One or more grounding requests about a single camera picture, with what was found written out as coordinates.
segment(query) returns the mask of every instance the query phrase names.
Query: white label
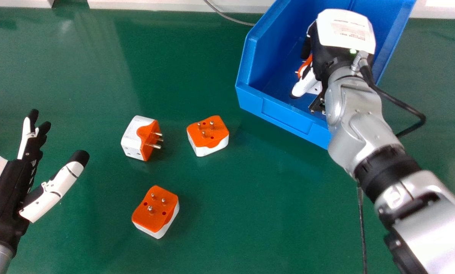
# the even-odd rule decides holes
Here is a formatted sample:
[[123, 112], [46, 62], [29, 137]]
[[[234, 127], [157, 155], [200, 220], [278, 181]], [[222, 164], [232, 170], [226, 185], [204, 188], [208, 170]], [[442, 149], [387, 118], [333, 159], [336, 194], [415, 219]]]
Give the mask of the white label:
[[321, 45], [375, 54], [375, 34], [364, 15], [341, 9], [323, 10], [317, 17], [317, 32]]

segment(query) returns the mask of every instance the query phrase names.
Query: plug pin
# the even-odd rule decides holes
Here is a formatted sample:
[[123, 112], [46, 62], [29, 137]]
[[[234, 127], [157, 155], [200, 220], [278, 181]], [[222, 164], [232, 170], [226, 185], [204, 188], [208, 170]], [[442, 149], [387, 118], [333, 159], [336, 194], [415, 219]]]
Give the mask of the plug pin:
[[148, 145], [153, 147], [153, 148], [156, 148], [156, 149], [161, 149], [162, 148], [161, 145], [157, 145], [157, 144], [148, 144]]

